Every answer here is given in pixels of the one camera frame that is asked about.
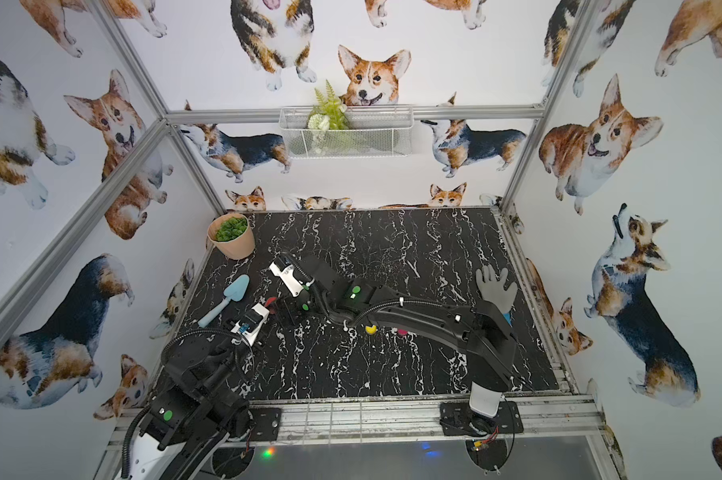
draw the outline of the corgi wallpaper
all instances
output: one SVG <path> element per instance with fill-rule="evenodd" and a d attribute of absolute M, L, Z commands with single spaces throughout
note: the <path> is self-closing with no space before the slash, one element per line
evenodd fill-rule
<path fill-rule="evenodd" d="M 519 241 L 627 477 L 722 479 L 722 0 L 602 8 L 515 197 Z"/>

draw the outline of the gray glove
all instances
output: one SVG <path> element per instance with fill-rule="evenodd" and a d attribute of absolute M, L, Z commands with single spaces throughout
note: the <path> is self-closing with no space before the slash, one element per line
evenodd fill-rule
<path fill-rule="evenodd" d="M 481 268 L 483 273 L 481 273 L 481 270 L 475 271 L 475 283 L 479 284 L 481 298 L 494 303 L 503 314 L 510 312 L 515 300 L 515 294 L 519 291 L 519 286 L 513 282 L 505 290 L 504 285 L 508 279 L 508 269 L 503 268 L 500 272 L 500 279 L 497 280 L 495 269 L 491 265 L 483 265 Z"/>

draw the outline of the orange corgi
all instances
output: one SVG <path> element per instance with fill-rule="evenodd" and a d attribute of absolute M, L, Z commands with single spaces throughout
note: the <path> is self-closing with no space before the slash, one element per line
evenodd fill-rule
<path fill-rule="evenodd" d="M 429 208 L 439 206 L 460 206 L 462 203 L 462 196 L 465 194 L 465 189 L 468 188 L 468 183 L 465 182 L 459 187 L 453 190 L 442 190 L 441 187 L 436 184 L 430 186 L 430 196 L 432 197 L 427 204 L 419 205 L 384 205 L 380 208 Z"/>
<path fill-rule="evenodd" d="M 364 60 L 342 45 L 337 55 L 350 79 L 348 91 L 340 97 L 345 105 L 395 105 L 399 102 L 399 80 L 412 62 L 409 50 L 401 50 L 385 62 Z"/>
<path fill-rule="evenodd" d="M 568 124 L 552 128 L 542 140 L 540 160 L 545 170 L 558 178 L 555 197 L 564 192 L 576 197 L 574 209 L 582 215 L 582 202 L 616 172 L 630 149 L 654 140 L 662 130 L 659 117 L 635 118 L 625 109 L 620 96 L 620 79 L 615 75 L 604 92 L 598 118 L 588 127 Z"/>
<path fill-rule="evenodd" d="M 233 201 L 233 212 L 265 211 L 265 198 L 263 189 L 257 187 L 249 195 L 239 195 L 236 192 L 225 190 L 225 194 Z"/>
<path fill-rule="evenodd" d="M 553 304 L 550 303 L 548 293 L 545 293 L 545 287 L 542 284 L 542 279 L 537 271 L 537 267 L 535 267 L 535 264 L 529 259 L 526 259 L 526 264 L 529 266 L 529 271 L 531 272 L 531 280 L 537 286 L 540 300 L 542 300 L 545 309 L 548 311 L 550 321 L 555 328 L 555 336 L 558 339 L 558 343 L 563 347 L 564 351 L 571 356 L 591 348 L 593 346 L 593 340 L 577 330 L 577 327 L 574 326 L 574 320 L 571 318 L 571 297 L 567 298 L 564 301 L 564 305 L 556 312 Z"/>
<path fill-rule="evenodd" d="M 129 103 L 126 81 L 118 70 L 111 71 L 110 88 L 100 98 L 65 95 L 68 106 L 84 121 L 102 132 L 108 146 L 106 162 L 102 167 L 102 180 L 126 159 L 135 142 L 145 131 L 140 115 Z M 129 240 L 137 228 L 148 219 L 145 209 L 151 200 L 163 204 L 167 193 L 160 190 L 164 175 L 171 175 L 174 168 L 162 163 L 158 153 L 145 160 L 142 170 L 130 180 L 116 201 L 106 212 L 106 220 L 114 234 Z"/>

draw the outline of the marble surface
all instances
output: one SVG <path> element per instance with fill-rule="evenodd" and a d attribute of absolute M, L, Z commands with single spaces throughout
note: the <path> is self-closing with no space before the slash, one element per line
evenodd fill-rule
<path fill-rule="evenodd" d="M 297 258 L 315 254 L 348 277 L 386 283 L 410 295 L 444 303 L 474 303 L 479 296 L 475 270 L 481 264 L 508 267 L 515 279 L 499 229 L 489 209 L 358 210 L 252 214 L 254 254 L 229 260 L 215 249 L 201 272 L 181 331 L 222 300 L 237 276 L 251 284 L 241 302 L 232 302 L 221 320 L 239 316 L 255 302 L 286 293 L 268 270 L 273 256 L 287 250 Z M 534 321 L 519 293 L 511 310 L 519 338 L 513 390 L 558 389 Z M 413 334 L 382 329 L 344 332 L 323 322 L 283 330 L 263 327 L 257 373 L 249 386 L 232 385 L 249 399 L 330 398 L 465 393 L 462 354 Z M 251 360 L 244 369 L 250 372 Z"/>

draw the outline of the wire mesh basket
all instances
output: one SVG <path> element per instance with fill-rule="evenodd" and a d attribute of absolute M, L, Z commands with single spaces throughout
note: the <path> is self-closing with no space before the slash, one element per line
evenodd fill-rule
<path fill-rule="evenodd" d="M 412 153 L 409 106 L 350 107 L 349 130 L 310 130 L 311 107 L 281 109 L 279 127 L 291 158 L 404 157 Z"/>

